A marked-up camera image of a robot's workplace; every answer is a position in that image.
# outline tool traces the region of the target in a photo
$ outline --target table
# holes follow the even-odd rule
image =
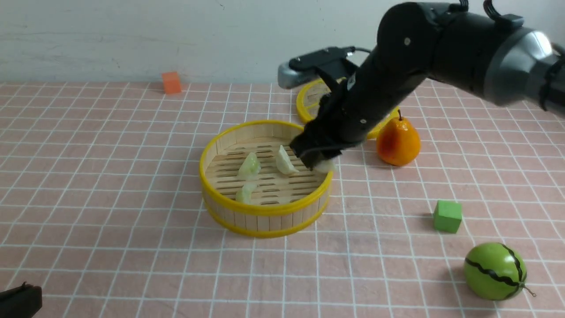
[[[36,317],[563,317],[565,122],[426,81],[401,105],[421,154],[392,169],[375,141],[339,159],[306,230],[253,240],[203,209],[203,147],[244,121],[298,122],[275,84],[0,83],[0,290],[44,288]],[[438,199],[463,205],[434,231]],[[465,254],[504,242],[529,287],[494,304]]]

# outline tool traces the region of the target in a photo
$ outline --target pear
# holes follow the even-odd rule
[[[405,166],[416,159],[420,149],[418,131],[398,110],[398,117],[392,118],[379,132],[377,154],[387,164]]]

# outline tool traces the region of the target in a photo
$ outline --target green cube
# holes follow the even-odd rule
[[[463,218],[461,210],[460,203],[438,200],[433,212],[433,227],[438,231],[457,233]]]

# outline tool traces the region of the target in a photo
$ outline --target green ball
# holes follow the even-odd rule
[[[524,260],[502,243],[475,246],[465,257],[465,279],[477,296],[487,300],[506,300],[525,287],[528,271]]]

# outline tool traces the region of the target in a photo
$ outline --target black object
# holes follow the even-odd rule
[[[563,49],[517,15],[501,15],[487,0],[487,16],[459,3],[405,2],[391,7],[378,45],[357,67],[355,47],[331,47],[279,66],[279,86],[318,76],[330,89],[315,119],[290,143],[313,169],[365,141],[367,134],[425,79],[441,81],[498,106],[524,99],[565,116]],[[345,77],[338,83],[337,79]]]
[[[23,283],[0,293],[0,318],[31,318],[43,306],[42,289]]]

